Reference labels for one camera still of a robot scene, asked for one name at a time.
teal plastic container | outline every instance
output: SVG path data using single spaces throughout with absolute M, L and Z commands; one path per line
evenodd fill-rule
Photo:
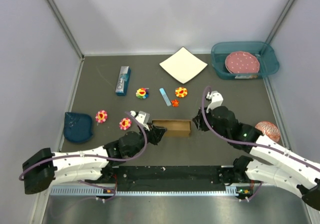
M 258 73 L 230 73 L 225 65 L 227 56 L 233 52 L 248 52 L 254 55 L 259 63 Z M 279 70 L 274 49 L 262 41 L 220 42 L 211 49 L 211 61 L 216 74 L 224 80 L 261 79 L 275 74 Z

white wall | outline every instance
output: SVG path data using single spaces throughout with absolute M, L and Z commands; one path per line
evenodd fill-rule
M 0 0 L 0 223 L 26 224 L 22 163 L 56 147 L 79 58 L 45 0 Z
M 272 46 L 280 62 L 271 77 L 289 138 L 320 162 L 320 0 L 297 0 Z
M 209 53 L 264 41 L 288 0 L 55 0 L 86 54 Z

small brown box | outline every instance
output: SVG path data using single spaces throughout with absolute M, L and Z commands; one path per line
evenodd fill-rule
M 187 138 L 191 133 L 191 120 L 154 119 L 152 124 L 167 128 L 164 137 Z

pink polka dot plate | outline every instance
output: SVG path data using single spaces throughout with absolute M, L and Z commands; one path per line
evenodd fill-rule
M 235 51 L 226 57 L 225 67 L 230 73 L 258 73 L 260 63 L 249 52 Z

white square plate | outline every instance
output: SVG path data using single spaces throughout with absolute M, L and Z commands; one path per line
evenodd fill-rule
M 167 73 L 182 84 L 198 75 L 207 65 L 184 47 L 160 63 Z

